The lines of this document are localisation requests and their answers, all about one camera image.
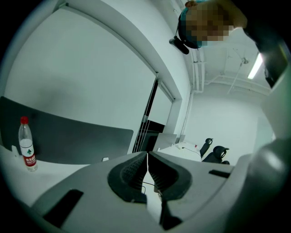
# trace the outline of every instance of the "plastic bottle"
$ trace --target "plastic bottle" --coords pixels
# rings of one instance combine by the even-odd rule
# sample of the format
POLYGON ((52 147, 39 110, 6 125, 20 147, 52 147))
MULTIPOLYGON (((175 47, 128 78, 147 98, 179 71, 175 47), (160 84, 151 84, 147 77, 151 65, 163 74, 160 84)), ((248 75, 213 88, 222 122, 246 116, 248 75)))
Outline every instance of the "plastic bottle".
POLYGON ((21 154, 24 158, 24 163, 29 171, 37 170, 35 151, 32 144, 32 135, 28 126, 28 117, 22 116, 20 119, 21 125, 18 132, 18 139, 21 149, 21 154))

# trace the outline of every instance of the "red label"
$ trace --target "red label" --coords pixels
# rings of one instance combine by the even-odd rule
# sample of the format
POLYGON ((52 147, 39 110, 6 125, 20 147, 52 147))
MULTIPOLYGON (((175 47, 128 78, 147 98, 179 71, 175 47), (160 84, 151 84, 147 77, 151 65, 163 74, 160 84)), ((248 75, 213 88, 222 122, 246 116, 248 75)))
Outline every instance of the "red label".
POLYGON ((23 158, 24 158, 25 164, 28 167, 32 167, 32 166, 34 166, 36 164, 36 158, 35 158, 34 154, 32 156, 30 156, 30 157, 23 156, 23 158))

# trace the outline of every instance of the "white desk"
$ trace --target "white desk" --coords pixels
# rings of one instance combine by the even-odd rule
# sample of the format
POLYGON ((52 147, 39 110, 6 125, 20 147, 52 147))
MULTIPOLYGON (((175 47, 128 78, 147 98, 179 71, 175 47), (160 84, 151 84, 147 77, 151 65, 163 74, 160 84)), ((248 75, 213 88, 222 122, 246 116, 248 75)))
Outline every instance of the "white desk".
POLYGON ((187 143, 187 142, 177 143, 171 147, 167 147, 165 149, 159 150, 159 152, 176 156, 179 158, 201 162, 199 149, 195 147, 195 145, 187 143))
POLYGON ((12 195, 28 206, 48 189, 87 165, 58 164, 37 161, 35 172, 27 170, 22 156, 14 154, 0 146, 1 171, 12 195))

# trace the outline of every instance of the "fluorescent light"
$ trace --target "fluorescent light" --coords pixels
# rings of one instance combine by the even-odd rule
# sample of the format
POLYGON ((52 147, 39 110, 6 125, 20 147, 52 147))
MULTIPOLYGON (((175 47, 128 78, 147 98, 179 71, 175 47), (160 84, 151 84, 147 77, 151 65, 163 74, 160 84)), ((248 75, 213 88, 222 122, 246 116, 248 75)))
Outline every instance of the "fluorescent light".
POLYGON ((248 76, 249 79, 253 79, 255 77, 262 63, 263 63, 263 59, 261 57, 261 54, 259 53, 258 57, 256 58, 256 62, 248 76))

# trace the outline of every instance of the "ceiling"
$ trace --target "ceiling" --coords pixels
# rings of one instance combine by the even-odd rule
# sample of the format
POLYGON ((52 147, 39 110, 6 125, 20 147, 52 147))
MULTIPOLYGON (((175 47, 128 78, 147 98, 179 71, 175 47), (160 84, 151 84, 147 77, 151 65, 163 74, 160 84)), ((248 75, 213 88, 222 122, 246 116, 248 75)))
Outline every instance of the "ceiling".
MULTIPOLYGON (((185 2, 186 0, 153 0, 153 3, 164 16, 173 35, 176 32, 177 19, 181 13, 181 9, 184 8, 183 5, 185 2)), ((213 82, 231 86, 237 75, 232 91, 242 88, 263 95, 269 94, 270 87, 265 80, 265 68, 263 65, 261 65, 253 80, 247 79, 257 58, 258 49, 255 43, 245 35, 241 28, 231 32, 224 41, 215 42, 213 45, 208 45, 196 50, 198 61, 200 61, 201 53, 202 56, 204 55, 205 62, 204 85, 213 82), (242 58, 246 58, 248 64, 242 64, 240 68, 242 58)), ((192 83, 194 82, 195 90, 201 90, 203 85, 201 80, 201 64, 198 64, 200 79, 198 86, 195 75, 193 76, 193 60, 191 54, 185 55, 184 58, 190 81, 192 83)))

